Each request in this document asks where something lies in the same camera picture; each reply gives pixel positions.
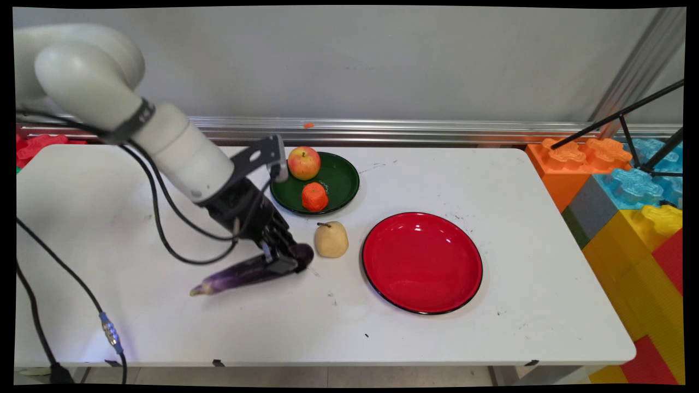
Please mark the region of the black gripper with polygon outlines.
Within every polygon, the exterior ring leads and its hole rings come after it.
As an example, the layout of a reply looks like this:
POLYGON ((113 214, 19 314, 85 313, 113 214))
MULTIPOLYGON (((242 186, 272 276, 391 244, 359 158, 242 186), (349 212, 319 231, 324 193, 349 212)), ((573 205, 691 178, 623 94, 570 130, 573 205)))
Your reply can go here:
POLYGON ((289 224, 277 211, 264 191, 245 177, 225 184, 214 196, 199 202, 209 216, 234 236, 260 241, 264 266, 267 271, 286 275, 299 268, 294 258, 297 242, 289 231, 289 224))

